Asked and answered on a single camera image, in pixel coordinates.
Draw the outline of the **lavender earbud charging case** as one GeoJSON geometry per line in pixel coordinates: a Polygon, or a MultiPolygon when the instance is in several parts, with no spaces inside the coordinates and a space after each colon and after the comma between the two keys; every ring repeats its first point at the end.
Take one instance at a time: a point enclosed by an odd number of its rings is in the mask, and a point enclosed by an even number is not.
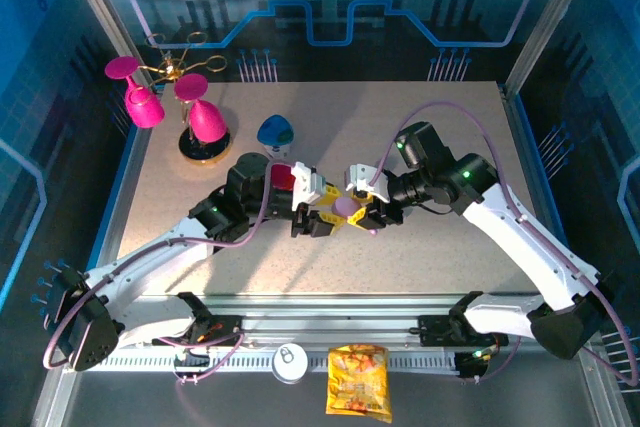
{"type": "Polygon", "coordinates": [[[361,204],[350,197],[339,197],[332,205],[332,212],[342,218],[348,218],[361,208],[361,204]]]}

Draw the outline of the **white cup with magenta lid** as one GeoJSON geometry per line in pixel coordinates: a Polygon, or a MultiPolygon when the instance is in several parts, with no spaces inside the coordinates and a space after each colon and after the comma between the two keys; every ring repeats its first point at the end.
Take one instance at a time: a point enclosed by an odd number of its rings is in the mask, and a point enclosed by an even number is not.
{"type": "Polygon", "coordinates": [[[271,167],[271,187],[276,190],[292,192],[296,177],[292,174],[292,166],[274,163],[271,167]]]}

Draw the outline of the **white cup with blue lid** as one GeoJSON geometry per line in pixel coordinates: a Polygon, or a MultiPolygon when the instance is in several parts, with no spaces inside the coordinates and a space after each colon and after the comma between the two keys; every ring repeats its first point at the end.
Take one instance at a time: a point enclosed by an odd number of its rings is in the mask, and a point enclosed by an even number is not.
{"type": "Polygon", "coordinates": [[[257,132],[257,140],[273,159],[289,157],[294,140],[294,130],[290,122],[279,114],[268,117],[257,132]]]}

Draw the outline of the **magenta plastic wine glass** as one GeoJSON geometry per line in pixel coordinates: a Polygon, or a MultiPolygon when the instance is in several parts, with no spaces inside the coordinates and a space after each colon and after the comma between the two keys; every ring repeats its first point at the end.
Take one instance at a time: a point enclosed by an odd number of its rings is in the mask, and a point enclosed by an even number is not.
{"type": "Polygon", "coordinates": [[[125,107],[132,122],[139,128],[149,129],[159,125],[165,117],[164,108],[156,95],[133,79],[140,67],[139,61],[132,56],[120,56],[105,66],[105,75],[112,80],[124,80],[125,107]]]}
{"type": "Polygon", "coordinates": [[[203,143],[221,140],[227,124],[218,107],[204,99],[208,82],[201,74],[186,74],[175,84],[176,97],[189,105],[188,122],[195,137],[203,143]]]}

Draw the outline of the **white drink can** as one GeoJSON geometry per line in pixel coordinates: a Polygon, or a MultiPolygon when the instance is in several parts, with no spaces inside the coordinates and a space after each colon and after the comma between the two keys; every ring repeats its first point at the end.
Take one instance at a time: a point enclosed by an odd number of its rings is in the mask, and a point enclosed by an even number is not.
{"type": "Polygon", "coordinates": [[[280,345],[272,357],[274,377],[285,384],[296,384],[302,380],[308,369],[309,361],[303,347],[295,343],[280,345]]]}

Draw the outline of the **yellow snack bag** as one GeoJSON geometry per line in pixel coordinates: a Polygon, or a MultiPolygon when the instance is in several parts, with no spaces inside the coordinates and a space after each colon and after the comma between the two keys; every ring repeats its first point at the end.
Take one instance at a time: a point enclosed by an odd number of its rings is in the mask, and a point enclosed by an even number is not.
{"type": "Polygon", "coordinates": [[[370,344],[331,348],[325,413],[392,423],[389,350],[370,344]]]}

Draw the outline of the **aluminium front rail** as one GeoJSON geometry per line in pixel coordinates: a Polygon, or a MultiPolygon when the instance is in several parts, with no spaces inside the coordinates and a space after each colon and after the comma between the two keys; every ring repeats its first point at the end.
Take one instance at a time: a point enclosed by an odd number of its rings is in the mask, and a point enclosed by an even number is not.
{"type": "Polygon", "coordinates": [[[508,350],[501,334],[461,334],[448,314],[452,297],[423,296],[200,296],[197,305],[244,333],[224,343],[183,352],[157,339],[137,340],[98,365],[104,372],[266,373],[278,347],[299,345],[310,373],[326,372],[334,347],[373,344],[388,349],[388,369],[454,377],[483,374],[489,359],[508,350]]]}

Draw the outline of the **aluminium table side rail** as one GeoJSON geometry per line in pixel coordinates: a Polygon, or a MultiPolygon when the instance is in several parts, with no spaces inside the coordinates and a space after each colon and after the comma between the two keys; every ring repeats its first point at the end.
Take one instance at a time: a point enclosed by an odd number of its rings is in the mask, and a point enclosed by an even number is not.
{"type": "Polygon", "coordinates": [[[522,100],[519,95],[508,99],[505,85],[499,84],[498,87],[536,216],[566,245],[566,233],[522,100]]]}

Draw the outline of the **aluminium frame post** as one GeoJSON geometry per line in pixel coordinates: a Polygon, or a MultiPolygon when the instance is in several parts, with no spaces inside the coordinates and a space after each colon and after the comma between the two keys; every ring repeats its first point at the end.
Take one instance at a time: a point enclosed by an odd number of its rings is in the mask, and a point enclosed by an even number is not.
{"type": "Polygon", "coordinates": [[[142,62],[142,57],[111,0],[86,1],[116,53],[120,56],[133,56],[136,60],[142,62]]]}
{"type": "Polygon", "coordinates": [[[504,84],[504,98],[513,100],[532,72],[572,0],[548,0],[504,84]]]}

